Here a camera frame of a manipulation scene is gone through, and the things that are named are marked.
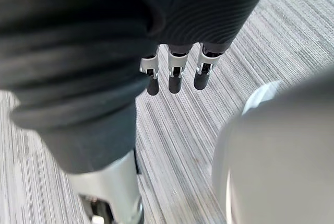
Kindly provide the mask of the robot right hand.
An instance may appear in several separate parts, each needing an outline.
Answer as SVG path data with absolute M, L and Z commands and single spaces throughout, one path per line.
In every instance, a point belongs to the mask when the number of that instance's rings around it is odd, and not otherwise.
M 1 0 L 1 89 L 36 131 L 86 215 L 143 223 L 136 97 L 161 44 L 222 54 L 259 0 Z

